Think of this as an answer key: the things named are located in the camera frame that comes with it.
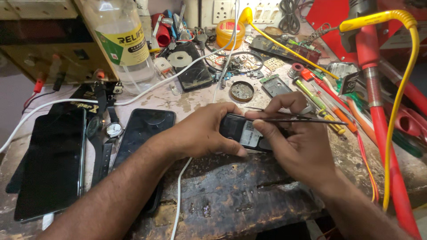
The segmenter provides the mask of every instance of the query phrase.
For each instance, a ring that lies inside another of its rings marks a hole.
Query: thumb
[[[256,119],[253,122],[253,126],[268,140],[273,150],[279,150],[287,146],[290,147],[289,142],[280,133],[276,125]]]
[[[246,157],[248,152],[243,146],[235,140],[219,137],[219,144],[216,152],[223,152],[227,154],[237,155],[239,157]]]

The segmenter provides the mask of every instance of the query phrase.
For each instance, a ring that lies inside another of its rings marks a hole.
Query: smartphone
[[[174,50],[170,51],[171,53],[175,52],[186,52],[191,56],[192,61],[198,59],[200,57],[199,52],[197,51],[194,43],[186,42],[186,43],[178,43]],[[173,67],[175,72],[180,72],[185,67]],[[199,88],[204,88],[212,85],[214,82],[211,73],[209,72],[206,65],[202,60],[195,62],[190,68],[188,68],[185,72],[178,76],[179,83],[182,86],[182,89],[185,92],[193,91]]]
[[[286,138],[289,137],[287,131],[282,129],[281,132]],[[252,125],[252,120],[243,116],[227,113],[221,120],[219,133],[226,138],[236,140],[244,148],[261,152],[272,151],[268,140]]]
[[[69,207],[82,194],[86,110],[39,116],[34,123],[16,201],[15,221]]]
[[[173,111],[163,111],[154,109],[137,108],[132,111],[123,134],[122,141],[113,161],[112,171],[122,164],[130,155],[132,155],[147,140],[167,130],[175,124],[176,114]],[[163,191],[162,180],[157,184],[156,189],[145,204],[142,212],[151,213],[156,210],[160,203],[161,193]]]

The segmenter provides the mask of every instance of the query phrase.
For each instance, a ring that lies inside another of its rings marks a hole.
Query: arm
[[[141,148],[71,205],[38,239],[120,239],[128,231],[160,178],[178,159],[210,152],[245,156],[236,141],[218,132],[227,112],[242,114],[233,103],[201,107]]]
[[[270,117],[282,107],[299,113],[306,106],[305,97],[293,92],[274,97],[264,112],[248,111],[245,117]],[[283,169],[318,193],[346,238],[411,239],[335,166],[326,125],[292,123],[295,134],[287,139],[271,123],[255,120],[254,127],[269,140]]]

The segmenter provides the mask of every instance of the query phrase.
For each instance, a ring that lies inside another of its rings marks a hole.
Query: hand
[[[299,113],[307,106],[300,92],[275,96],[264,112],[248,111],[246,118],[257,119],[254,127],[268,139],[283,169],[294,179],[318,190],[322,183],[336,180],[336,168],[329,146],[328,131],[321,123],[292,123],[295,132],[285,139],[276,125],[259,119],[274,116],[280,108]]]
[[[240,143],[219,133],[219,123],[228,112],[242,115],[242,111],[232,102],[208,104],[156,135],[156,138],[163,139],[176,160],[185,157],[199,158],[213,152],[245,157],[248,153]]]

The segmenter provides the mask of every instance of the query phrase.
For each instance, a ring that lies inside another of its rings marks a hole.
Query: orange container
[[[225,46],[228,43],[228,41],[230,41],[231,35],[233,34],[233,30],[234,30],[234,19],[227,19],[227,20],[221,21],[216,26],[216,29],[215,29],[216,43],[218,44],[219,47]],[[245,36],[245,31],[246,31],[245,25],[243,25],[243,23],[241,22],[237,22],[237,29],[236,29],[237,39],[236,39],[236,46],[234,47],[234,49],[237,49],[242,45],[243,37]],[[233,44],[234,44],[234,38],[225,49],[231,50],[231,48],[233,47]]]

